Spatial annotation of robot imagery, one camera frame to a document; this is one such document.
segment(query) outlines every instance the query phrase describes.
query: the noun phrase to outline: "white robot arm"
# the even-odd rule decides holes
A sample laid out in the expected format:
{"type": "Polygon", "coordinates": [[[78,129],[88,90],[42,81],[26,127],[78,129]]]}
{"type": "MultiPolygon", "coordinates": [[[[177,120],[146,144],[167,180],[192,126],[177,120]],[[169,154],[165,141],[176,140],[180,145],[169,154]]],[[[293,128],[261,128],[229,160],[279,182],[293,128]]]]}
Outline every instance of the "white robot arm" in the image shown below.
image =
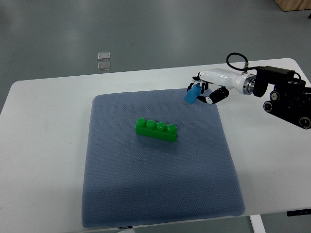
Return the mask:
{"type": "Polygon", "coordinates": [[[212,92],[209,96],[199,97],[203,102],[214,104],[228,96],[228,91],[236,89],[243,95],[251,95],[253,93],[255,75],[253,74],[239,74],[225,69],[210,69],[202,71],[197,77],[193,79],[200,79],[206,83],[212,83],[221,86],[218,90],[212,92]]]}
{"type": "Polygon", "coordinates": [[[272,84],[274,89],[270,93],[270,100],[263,104],[264,110],[298,127],[311,129],[311,87],[305,87],[306,82],[298,73],[270,66],[248,67],[247,58],[235,52],[227,56],[226,63],[235,70],[243,71],[242,74],[220,68],[199,72],[188,86],[185,101],[193,104],[198,99],[204,103],[215,104],[228,97],[231,89],[236,89],[243,95],[254,94],[262,97],[268,84],[272,84]],[[231,55],[244,58],[244,68],[232,66],[229,63],[231,55]],[[247,73],[248,70],[256,70],[257,74],[247,73]],[[210,83],[220,88],[208,96],[202,96],[210,83]]]}

